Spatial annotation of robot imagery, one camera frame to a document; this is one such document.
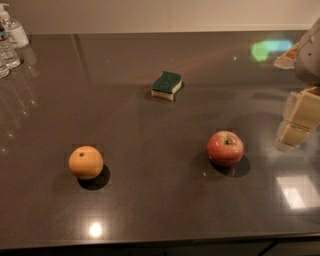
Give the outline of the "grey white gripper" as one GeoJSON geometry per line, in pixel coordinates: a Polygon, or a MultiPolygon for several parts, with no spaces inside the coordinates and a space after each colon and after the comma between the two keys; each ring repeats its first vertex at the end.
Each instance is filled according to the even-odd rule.
{"type": "Polygon", "coordinates": [[[284,70],[295,68],[298,79],[315,85],[301,92],[291,91],[286,100],[275,147],[290,152],[320,125],[320,18],[303,35],[299,45],[294,44],[277,57],[273,65],[284,70]]]}

